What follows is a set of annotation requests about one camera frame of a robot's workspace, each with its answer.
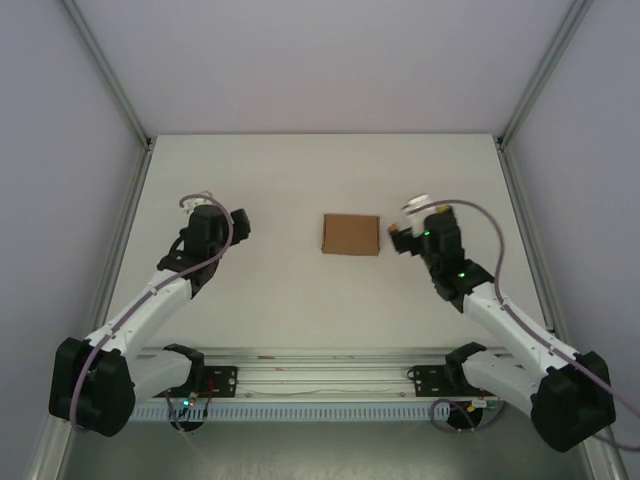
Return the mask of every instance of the cardboard box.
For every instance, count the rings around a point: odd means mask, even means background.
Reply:
[[[325,214],[322,253],[378,255],[380,253],[380,217]]]

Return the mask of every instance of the gray floor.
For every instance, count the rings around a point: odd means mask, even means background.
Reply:
[[[445,434],[424,423],[217,423],[190,447],[168,424],[76,437],[65,480],[583,480],[578,449],[558,454],[510,409],[494,427]]]

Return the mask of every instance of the metal frame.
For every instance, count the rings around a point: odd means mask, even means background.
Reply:
[[[71,22],[71,26],[76,33],[80,35],[81,43],[85,46],[89,55],[91,55],[93,63],[97,67],[104,84],[114,96],[115,101],[126,118],[127,124],[129,125],[132,133],[138,139],[142,148],[148,148],[150,142],[149,135],[147,135],[142,123],[140,123],[140,119],[138,118],[129,97],[122,88],[122,85],[120,85],[118,77],[116,77],[113,72],[113,69],[109,65],[104,53],[102,53],[102,49],[100,48],[100,45],[98,45],[98,42],[91,32],[87,21],[84,19],[82,12],[78,8],[78,5],[76,5],[74,0],[59,1],[64,8],[67,18]]]
[[[520,235],[524,241],[525,253],[529,260],[529,267],[533,275],[534,284],[538,292],[545,321],[550,322],[556,335],[569,341],[566,322],[555,295],[553,280],[549,274],[548,264],[542,253],[540,240],[536,234],[533,215],[527,202],[524,184],[518,171],[517,162],[511,148],[502,150],[497,142],[496,147],[502,172],[507,183],[511,203],[516,214],[516,221],[520,228]],[[607,428],[607,435],[611,436],[611,429]],[[620,452],[606,443],[590,439],[582,445],[582,455],[585,465],[591,470],[596,480],[627,479],[627,472],[622,462]]]
[[[502,149],[511,143],[515,135],[522,127],[527,115],[536,103],[542,89],[547,84],[551,74],[558,65],[565,50],[569,46],[573,35],[578,30],[589,8],[593,4],[593,0],[574,0],[569,8],[567,15],[560,24],[560,28],[556,32],[549,45],[549,49],[538,64],[538,68],[534,72],[529,84],[520,98],[516,109],[507,124],[504,133],[500,136],[499,144]]]
[[[504,349],[490,349],[505,354]],[[214,404],[316,403],[319,409],[335,403],[376,403],[388,408],[413,407],[440,398],[440,394],[418,397],[409,370],[415,365],[443,365],[450,349],[376,349],[347,351],[320,349],[257,350],[213,348],[202,350],[207,366],[233,365],[238,376],[231,379],[233,398],[216,398]],[[154,354],[158,349],[143,351]],[[477,395],[457,396],[471,401]],[[498,400],[496,397],[485,397]],[[162,397],[147,402],[166,408]]]
[[[142,194],[142,188],[144,186],[144,181],[153,153],[153,143],[142,126],[135,109],[110,67],[102,49],[96,41],[95,36],[91,32],[75,1],[59,0],[59,2],[63,6],[72,27],[78,33],[81,42],[89,52],[107,89],[111,92],[120,107],[129,128],[142,147],[141,154],[136,161],[135,171],[132,174],[132,180],[126,195],[125,205],[117,224],[112,247],[107,257],[98,295],[95,299],[94,307],[91,312],[92,326],[95,328],[104,322],[108,306],[115,289],[115,283],[120,271],[127,239],[135,217],[137,205]],[[537,98],[551,77],[556,65],[560,61],[560,58],[592,4],[593,0],[575,0],[572,3],[565,19],[555,34],[549,49],[541,60],[536,72],[532,76],[522,98],[507,124],[504,133],[496,139],[498,156],[500,158],[509,196],[513,203],[516,220],[524,242],[525,252],[529,260],[535,288],[541,302],[545,320],[549,322],[550,326],[555,328],[558,336],[563,339],[566,338],[566,329],[562,312],[557,304],[557,297],[554,295],[552,280],[548,273],[542,249],[540,248],[540,242],[536,235],[537,230],[526,202],[526,194],[518,174],[513,152],[509,149],[509,145],[522,127],[526,117],[533,108]],[[151,354],[153,352],[149,350],[144,353]],[[215,352],[209,352],[209,354],[214,353],[217,355],[222,353],[223,355],[237,356],[239,360],[245,359],[246,361],[249,361],[251,358],[254,360],[256,359],[255,351],[225,350],[224,352],[220,352],[218,350]],[[326,364],[327,359],[326,357],[323,358],[322,354],[318,354],[318,356],[314,357],[308,357],[308,352],[305,353],[307,355],[306,361]],[[416,349],[415,351],[410,352],[394,350],[384,352],[372,351],[361,352],[361,355],[358,355],[351,361],[355,360],[356,364],[371,364],[372,362],[380,362],[383,358],[389,361],[390,356],[393,357],[394,355],[398,357],[405,357],[406,359],[407,356],[414,355],[426,355],[431,357],[434,355],[441,356],[442,354],[442,351],[435,351],[435,349],[431,349],[430,351]],[[300,362],[301,355],[303,355],[303,352],[299,351],[273,351],[262,352],[259,357],[260,360],[271,360],[274,359],[274,356],[277,356],[280,363],[291,362],[292,364],[296,364]],[[344,355],[344,352],[334,352],[334,355],[337,355],[337,357],[333,357],[334,360],[340,361],[340,355]],[[71,429],[67,422],[49,417],[27,478],[30,480],[57,478],[61,468],[63,467],[65,452],[68,451],[69,445],[72,443],[72,439]],[[596,480],[616,480],[627,478],[620,454],[616,449],[601,442],[588,441],[584,444],[583,453],[585,465],[589,468],[589,471],[591,471],[592,478]]]

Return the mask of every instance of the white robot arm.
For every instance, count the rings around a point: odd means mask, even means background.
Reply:
[[[475,387],[502,398],[530,417],[544,441],[561,452],[615,421],[612,396],[562,357],[610,384],[604,360],[595,352],[581,355],[498,294],[493,276],[465,257],[450,205],[421,195],[403,213],[407,228],[389,228],[396,251],[420,255],[437,293],[491,332],[518,364],[467,344],[447,355],[445,373],[454,388]]]
[[[74,423],[75,405],[79,426],[112,436],[124,427],[136,404],[174,387],[194,395],[202,391],[205,365],[200,352],[173,344],[153,358],[137,357],[171,315],[213,278],[225,241],[236,245],[250,231],[244,210],[229,215],[215,205],[195,206],[188,226],[180,230],[142,292],[85,339],[67,338],[60,345],[49,412]]]

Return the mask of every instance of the white table surface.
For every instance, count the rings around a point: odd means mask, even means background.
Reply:
[[[393,349],[499,346],[434,291],[418,257],[398,255],[386,227],[409,198],[478,202],[507,241],[503,288],[542,314],[490,135],[190,135],[158,138],[109,315],[150,279],[186,225],[177,206],[210,190],[246,209],[251,236],[149,340],[201,348]],[[467,254],[493,271],[498,243],[486,219],[458,207]],[[378,257],[324,255],[324,213],[381,216]]]

